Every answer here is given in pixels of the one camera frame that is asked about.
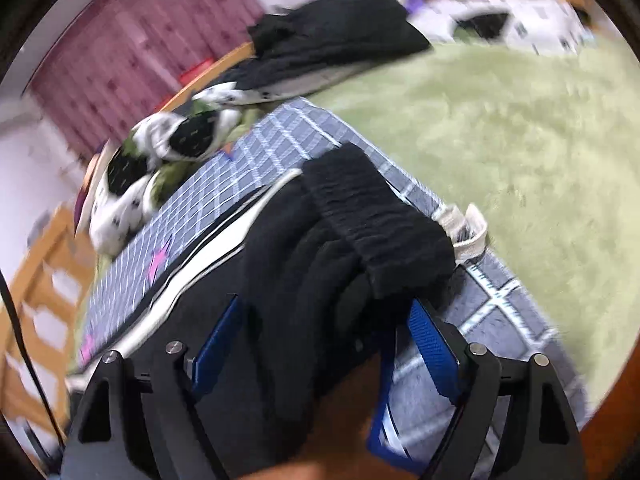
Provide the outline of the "person's right hand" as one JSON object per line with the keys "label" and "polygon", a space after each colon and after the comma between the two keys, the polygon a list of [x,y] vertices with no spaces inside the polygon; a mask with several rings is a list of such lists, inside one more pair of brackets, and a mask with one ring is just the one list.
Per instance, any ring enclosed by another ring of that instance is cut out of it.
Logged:
{"label": "person's right hand", "polygon": [[349,374],[318,409],[299,453],[289,462],[250,474],[270,480],[412,479],[413,474],[373,456],[366,445],[378,400],[380,358]]}

